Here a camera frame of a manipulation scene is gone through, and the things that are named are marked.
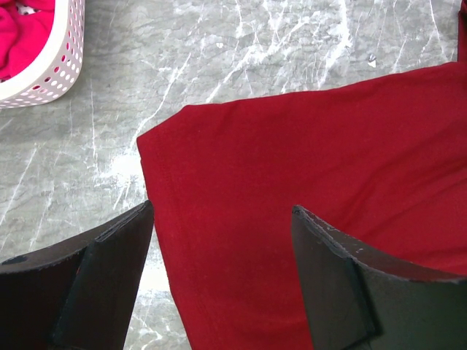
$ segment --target pink cloth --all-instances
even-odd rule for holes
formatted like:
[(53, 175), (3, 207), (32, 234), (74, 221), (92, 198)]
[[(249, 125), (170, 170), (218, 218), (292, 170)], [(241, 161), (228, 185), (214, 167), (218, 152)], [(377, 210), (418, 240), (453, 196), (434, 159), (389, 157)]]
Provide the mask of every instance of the pink cloth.
[(44, 48), (52, 30), (55, 0), (23, 0), (40, 10), (20, 15), (14, 0), (0, 0), (0, 79), (29, 66)]

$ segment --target marble tabletop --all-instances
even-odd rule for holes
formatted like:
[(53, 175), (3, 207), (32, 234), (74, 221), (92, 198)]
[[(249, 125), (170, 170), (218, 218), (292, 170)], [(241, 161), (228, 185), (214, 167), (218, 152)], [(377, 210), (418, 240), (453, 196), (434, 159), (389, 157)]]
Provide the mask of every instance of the marble tabletop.
[[(186, 104), (335, 88), (455, 61), (460, 0), (87, 0), (84, 65), (0, 110), (0, 261), (141, 203), (136, 137)], [(126, 350), (189, 349), (154, 236)]]

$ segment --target white plastic basket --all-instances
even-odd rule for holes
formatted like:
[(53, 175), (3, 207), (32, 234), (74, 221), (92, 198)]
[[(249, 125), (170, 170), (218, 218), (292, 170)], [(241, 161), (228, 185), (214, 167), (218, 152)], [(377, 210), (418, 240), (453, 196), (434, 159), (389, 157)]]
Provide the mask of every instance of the white plastic basket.
[(85, 0), (55, 0), (52, 31), (26, 69), (0, 83), (0, 109), (36, 106), (61, 97), (82, 66)]

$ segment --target red cloth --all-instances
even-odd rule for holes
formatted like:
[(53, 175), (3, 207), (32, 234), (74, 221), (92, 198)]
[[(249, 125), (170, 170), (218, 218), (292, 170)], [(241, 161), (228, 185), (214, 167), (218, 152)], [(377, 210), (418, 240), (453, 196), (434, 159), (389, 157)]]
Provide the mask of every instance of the red cloth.
[(447, 63), (187, 106), (140, 136), (193, 349), (312, 349), (290, 239), (295, 204), (396, 257), (467, 275), (466, 102), (467, 63)]
[(55, 0), (23, 0), (40, 10), (20, 15), (12, 0), (0, 0), (0, 79), (29, 66), (44, 48), (53, 25)]

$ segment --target gray marble surface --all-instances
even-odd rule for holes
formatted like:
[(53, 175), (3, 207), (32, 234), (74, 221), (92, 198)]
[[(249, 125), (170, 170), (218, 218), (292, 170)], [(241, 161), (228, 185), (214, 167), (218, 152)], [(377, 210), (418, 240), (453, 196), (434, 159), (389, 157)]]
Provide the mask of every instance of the gray marble surface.
[[(186, 104), (328, 89), (456, 59), (460, 0), (87, 0), (75, 86), (0, 110), (0, 260), (146, 198), (136, 137)], [(157, 238), (126, 350), (189, 349)]]

